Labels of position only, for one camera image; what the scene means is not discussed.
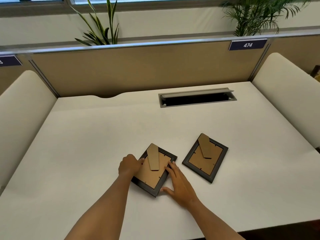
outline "navy blue label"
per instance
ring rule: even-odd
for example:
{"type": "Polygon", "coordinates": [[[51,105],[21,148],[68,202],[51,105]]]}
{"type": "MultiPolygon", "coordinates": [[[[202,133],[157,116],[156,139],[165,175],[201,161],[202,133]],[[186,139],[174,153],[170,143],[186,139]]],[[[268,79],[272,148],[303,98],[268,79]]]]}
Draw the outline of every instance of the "navy blue label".
{"type": "Polygon", "coordinates": [[[231,41],[229,50],[251,50],[251,49],[262,49],[266,44],[267,39],[262,40],[239,40],[231,41]]]}
{"type": "Polygon", "coordinates": [[[21,66],[16,56],[0,56],[0,67],[21,66]]]}

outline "person's left hand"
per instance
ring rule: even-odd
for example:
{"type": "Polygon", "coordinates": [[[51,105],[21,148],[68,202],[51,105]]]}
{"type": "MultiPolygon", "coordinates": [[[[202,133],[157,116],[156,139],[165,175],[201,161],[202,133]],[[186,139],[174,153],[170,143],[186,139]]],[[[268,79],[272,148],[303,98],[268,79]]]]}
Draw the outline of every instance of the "person's left hand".
{"type": "Polygon", "coordinates": [[[127,173],[133,177],[139,171],[143,162],[144,162],[144,158],[140,158],[139,160],[137,160],[134,157],[134,155],[128,154],[120,162],[119,169],[118,169],[119,175],[123,173],[127,173]]]}

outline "forearm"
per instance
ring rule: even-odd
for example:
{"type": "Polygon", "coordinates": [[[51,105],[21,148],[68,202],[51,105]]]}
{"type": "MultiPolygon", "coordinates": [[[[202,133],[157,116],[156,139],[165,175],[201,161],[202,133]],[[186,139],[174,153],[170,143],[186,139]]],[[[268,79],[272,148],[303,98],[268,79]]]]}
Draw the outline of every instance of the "forearm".
{"type": "Polygon", "coordinates": [[[243,238],[223,220],[206,208],[199,200],[188,207],[206,240],[243,240],[243,238]]]}
{"type": "Polygon", "coordinates": [[[132,175],[123,173],[74,225],[65,240],[118,240],[132,175]]]}

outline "hand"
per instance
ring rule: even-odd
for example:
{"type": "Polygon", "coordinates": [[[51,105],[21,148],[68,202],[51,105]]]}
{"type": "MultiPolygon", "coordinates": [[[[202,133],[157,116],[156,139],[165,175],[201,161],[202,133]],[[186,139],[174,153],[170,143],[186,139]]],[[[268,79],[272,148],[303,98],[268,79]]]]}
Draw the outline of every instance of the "hand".
{"type": "Polygon", "coordinates": [[[139,169],[141,168],[144,162],[144,158],[140,158],[137,160],[134,155],[128,154],[126,157],[122,159],[119,165],[119,175],[120,174],[129,174],[130,176],[134,176],[139,169]]]}
{"type": "Polygon", "coordinates": [[[162,187],[160,191],[166,192],[170,195],[180,206],[188,209],[194,202],[199,199],[187,180],[186,176],[180,171],[175,162],[169,162],[169,167],[164,167],[170,174],[174,191],[168,187],[162,187]]]}

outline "person's right hand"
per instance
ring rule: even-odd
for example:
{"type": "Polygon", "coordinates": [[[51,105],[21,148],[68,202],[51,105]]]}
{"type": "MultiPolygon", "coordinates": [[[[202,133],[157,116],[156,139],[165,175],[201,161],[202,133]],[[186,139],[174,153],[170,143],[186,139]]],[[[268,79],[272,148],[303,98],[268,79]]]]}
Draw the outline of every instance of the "person's right hand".
{"type": "Polygon", "coordinates": [[[174,191],[168,187],[162,187],[160,191],[166,192],[170,195],[179,205],[188,209],[193,203],[198,202],[199,199],[187,180],[186,176],[180,171],[175,162],[169,161],[169,167],[164,167],[170,174],[174,191]]]}

